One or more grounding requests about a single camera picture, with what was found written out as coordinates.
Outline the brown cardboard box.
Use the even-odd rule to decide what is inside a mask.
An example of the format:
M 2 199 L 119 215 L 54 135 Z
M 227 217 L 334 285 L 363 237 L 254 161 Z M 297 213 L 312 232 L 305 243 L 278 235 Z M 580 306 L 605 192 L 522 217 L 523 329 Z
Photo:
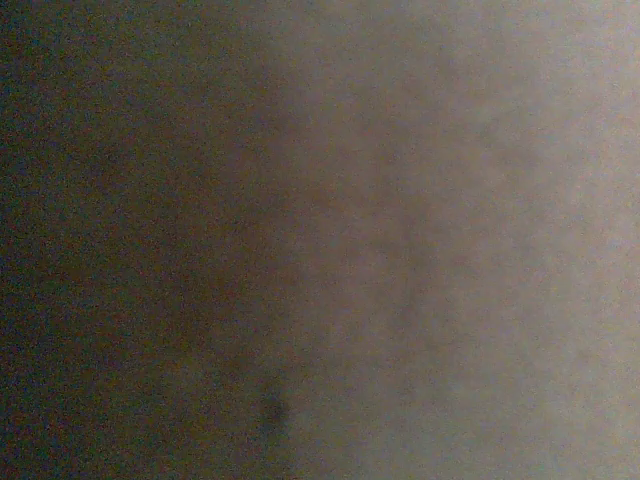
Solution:
M 640 0 L 0 0 L 0 480 L 640 480 Z

